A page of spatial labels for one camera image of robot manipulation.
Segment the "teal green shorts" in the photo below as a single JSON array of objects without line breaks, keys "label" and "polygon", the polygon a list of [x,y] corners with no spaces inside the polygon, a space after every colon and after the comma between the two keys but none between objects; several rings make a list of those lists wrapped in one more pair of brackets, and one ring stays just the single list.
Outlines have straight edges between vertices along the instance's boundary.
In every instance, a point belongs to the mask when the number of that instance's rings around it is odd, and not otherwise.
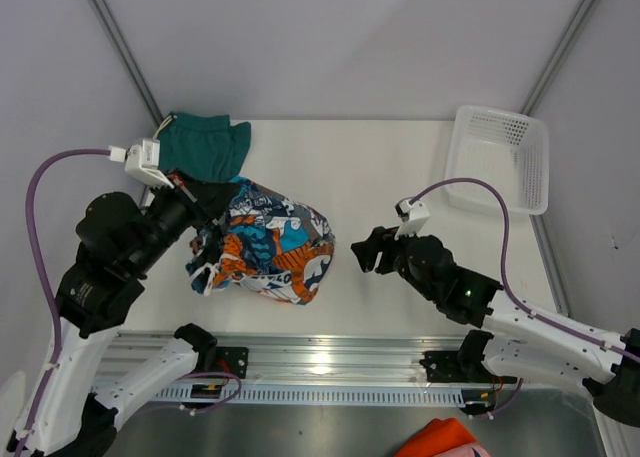
[{"label": "teal green shorts", "polygon": [[160,143],[158,167],[203,182],[226,182],[240,174],[251,137],[249,122],[232,124],[228,115],[171,113],[154,134]]}]

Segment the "patterned blue orange shorts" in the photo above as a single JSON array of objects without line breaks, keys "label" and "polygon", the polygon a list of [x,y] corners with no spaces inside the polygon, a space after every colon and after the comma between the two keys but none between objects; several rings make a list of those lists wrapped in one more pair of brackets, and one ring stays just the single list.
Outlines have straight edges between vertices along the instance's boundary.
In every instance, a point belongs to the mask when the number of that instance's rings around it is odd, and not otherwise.
[{"label": "patterned blue orange shorts", "polygon": [[250,179],[230,182],[239,188],[222,220],[190,242],[185,269],[192,290],[208,295],[238,285],[280,302],[310,303],[334,256],[329,221]]}]

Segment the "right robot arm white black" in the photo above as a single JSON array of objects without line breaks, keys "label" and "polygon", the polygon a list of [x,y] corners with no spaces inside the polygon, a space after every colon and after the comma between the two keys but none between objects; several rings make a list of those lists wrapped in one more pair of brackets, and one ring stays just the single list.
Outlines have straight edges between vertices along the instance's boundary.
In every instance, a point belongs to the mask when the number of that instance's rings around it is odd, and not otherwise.
[{"label": "right robot arm white black", "polygon": [[503,283],[458,265],[437,237],[395,233],[377,227],[352,244],[361,270],[398,275],[448,319],[471,328],[458,350],[425,353],[420,363],[429,381],[543,383],[638,426],[638,330],[620,335],[518,305]]}]

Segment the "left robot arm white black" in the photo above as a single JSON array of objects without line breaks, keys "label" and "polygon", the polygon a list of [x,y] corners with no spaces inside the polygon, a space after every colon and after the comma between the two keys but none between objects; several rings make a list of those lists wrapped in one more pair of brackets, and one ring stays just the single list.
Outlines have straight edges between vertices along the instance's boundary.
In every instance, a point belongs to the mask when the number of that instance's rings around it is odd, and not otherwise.
[{"label": "left robot arm white black", "polygon": [[49,362],[7,442],[14,455],[102,456],[123,425],[181,378],[232,380],[217,340],[189,323],[153,357],[93,391],[103,355],[142,295],[151,267],[190,227],[217,223],[238,185],[189,181],[179,174],[139,208],[126,193],[94,199],[76,227],[80,244],[53,300]]}]

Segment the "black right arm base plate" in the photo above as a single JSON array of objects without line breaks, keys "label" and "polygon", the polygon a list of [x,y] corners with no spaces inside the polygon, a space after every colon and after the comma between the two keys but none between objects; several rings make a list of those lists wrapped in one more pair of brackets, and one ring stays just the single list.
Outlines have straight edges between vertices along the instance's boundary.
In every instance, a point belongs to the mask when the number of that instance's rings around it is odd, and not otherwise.
[{"label": "black right arm base plate", "polygon": [[472,355],[462,350],[432,350],[422,354],[418,361],[431,383],[515,384],[517,377],[492,373],[483,366],[483,355]]}]

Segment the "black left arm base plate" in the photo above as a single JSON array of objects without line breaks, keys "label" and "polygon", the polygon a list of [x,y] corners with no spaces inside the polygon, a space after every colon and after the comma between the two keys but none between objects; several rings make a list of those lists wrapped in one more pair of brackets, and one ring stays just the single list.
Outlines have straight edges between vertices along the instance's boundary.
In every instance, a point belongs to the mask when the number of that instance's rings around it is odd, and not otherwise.
[{"label": "black left arm base plate", "polygon": [[197,370],[226,372],[244,379],[248,369],[249,354],[247,347],[216,347],[205,355],[204,361],[198,364]]}]

